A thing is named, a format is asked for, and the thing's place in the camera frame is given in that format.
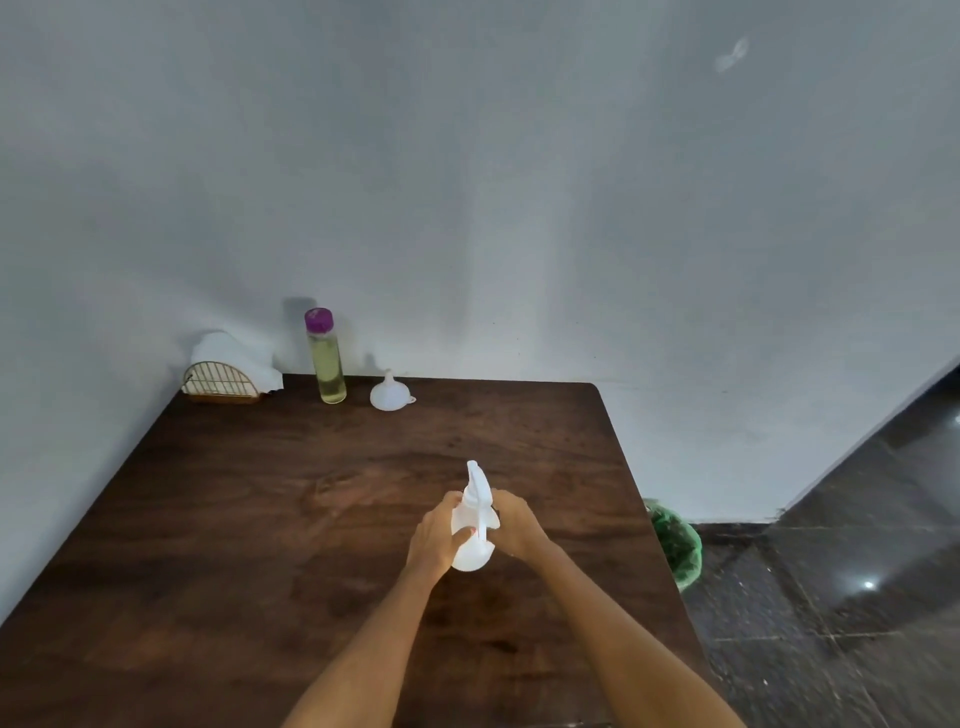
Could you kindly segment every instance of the white wall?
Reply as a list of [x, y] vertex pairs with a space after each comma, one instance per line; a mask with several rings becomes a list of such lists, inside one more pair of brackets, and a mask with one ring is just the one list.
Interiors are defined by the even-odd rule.
[[[0, 4], [0, 614], [225, 326], [598, 383], [769, 520], [960, 352], [952, 0]], [[741, 36], [746, 59], [716, 56]]]

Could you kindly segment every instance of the white tissue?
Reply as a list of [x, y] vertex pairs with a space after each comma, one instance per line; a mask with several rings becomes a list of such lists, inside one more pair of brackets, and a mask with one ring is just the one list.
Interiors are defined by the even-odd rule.
[[243, 372], [257, 392], [283, 389], [283, 374], [272, 366], [269, 355], [264, 356], [245, 347], [225, 331], [213, 331], [204, 336], [190, 354], [190, 364], [201, 361], [219, 361]]
[[490, 561], [493, 544], [487, 541], [487, 529], [499, 528], [500, 519], [493, 510], [490, 483], [476, 460], [467, 462], [467, 473], [470, 480], [464, 489], [464, 499], [453, 509], [450, 532], [456, 533], [467, 526], [473, 526], [477, 530], [457, 550], [453, 557], [453, 568], [459, 571], [476, 571]]

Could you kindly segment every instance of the bottle cap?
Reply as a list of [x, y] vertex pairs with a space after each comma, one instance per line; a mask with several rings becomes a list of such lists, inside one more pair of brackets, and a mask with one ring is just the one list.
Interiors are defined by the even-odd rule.
[[333, 312], [329, 308], [311, 308], [303, 314], [303, 320], [310, 333], [330, 333], [333, 330]]

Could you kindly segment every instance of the green plastic bag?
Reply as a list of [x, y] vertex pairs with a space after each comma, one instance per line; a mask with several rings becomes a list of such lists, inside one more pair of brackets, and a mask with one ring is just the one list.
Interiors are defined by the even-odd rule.
[[660, 541], [677, 588], [682, 592], [700, 578], [704, 567], [704, 545], [700, 534], [680, 516], [655, 500], [647, 502], [650, 521]]

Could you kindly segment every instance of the dark wooden table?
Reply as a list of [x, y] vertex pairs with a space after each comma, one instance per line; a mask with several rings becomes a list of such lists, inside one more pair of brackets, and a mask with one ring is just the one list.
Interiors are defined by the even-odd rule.
[[[422, 514], [466, 485], [468, 459], [708, 674], [595, 387], [413, 379], [417, 403], [384, 413], [368, 379], [335, 406], [313, 377], [285, 381], [256, 405], [174, 398], [0, 628], [0, 725], [278, 725], [390, 589]], [[397, 725], [608, 718], [524, 565], [495, 552], [444, 577]]]

